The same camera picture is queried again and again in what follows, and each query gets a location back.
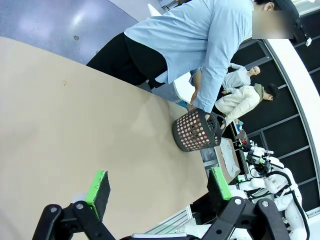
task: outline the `gray floor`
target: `gray floor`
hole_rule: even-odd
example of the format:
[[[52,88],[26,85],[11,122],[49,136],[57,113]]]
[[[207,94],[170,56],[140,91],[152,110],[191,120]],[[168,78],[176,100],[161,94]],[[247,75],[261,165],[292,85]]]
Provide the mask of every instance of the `gray floor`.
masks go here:
[[[82,64],[136,23],[108,0],[0,0],[0,36]]]

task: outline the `black pants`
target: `black pants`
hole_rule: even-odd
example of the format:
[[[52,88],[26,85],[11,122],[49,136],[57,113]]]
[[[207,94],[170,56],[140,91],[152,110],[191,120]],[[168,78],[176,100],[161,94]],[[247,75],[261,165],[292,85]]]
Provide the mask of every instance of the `black pants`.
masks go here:
[[[135,86],[149,80],[149,85],[156,88],[163,83],[155,78],[168,69],[159,52],[131,40],[124,33],[109,41],[87,66]]]

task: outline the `black hair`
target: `black hair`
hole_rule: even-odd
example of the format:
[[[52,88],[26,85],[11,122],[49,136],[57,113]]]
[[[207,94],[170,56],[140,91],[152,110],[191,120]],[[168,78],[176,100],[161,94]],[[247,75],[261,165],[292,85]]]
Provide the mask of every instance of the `black hair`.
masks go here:
[[[254,2],[258,5],[265,5],[267,3],[273,3],[274,4],[274,10],[278,11],[281,10],[278,6],[278,4],[274,0],[254,0]]]
[[[267,87],[264,88],[265,92],[267,94],[270,94],[273,97],[273,100],[275,100],[277,97],[279,97],[279,89],[278,87],[271,83],[270,85],[268,85]]]

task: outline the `black plastic basket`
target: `black plastic basket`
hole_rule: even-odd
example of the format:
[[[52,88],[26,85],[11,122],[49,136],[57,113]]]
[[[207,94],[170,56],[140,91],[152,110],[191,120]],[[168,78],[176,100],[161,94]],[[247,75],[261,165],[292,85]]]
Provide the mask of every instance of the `black plastic basket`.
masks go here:
[[[218,118],[222,118],[224,129],[221,129]],[[219,146],[225,128],[226,120],[223,116],[195,109],[174,121],[172,134],[176,145],[182,151],[192,152]]]

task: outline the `man in blue shirt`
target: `man in blue shirt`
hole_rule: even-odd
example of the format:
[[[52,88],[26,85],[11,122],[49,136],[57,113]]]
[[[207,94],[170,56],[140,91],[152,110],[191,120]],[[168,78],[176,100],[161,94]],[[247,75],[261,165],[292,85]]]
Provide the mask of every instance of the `man in blue shirt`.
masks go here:
[[[253,10],[279,10],[277,1],[291,2],[192,0],[128,28],[87,65],[135,86],[149,80],[156,88],[202,68],[193,105],[210,113],[231,58],[252,35]]]

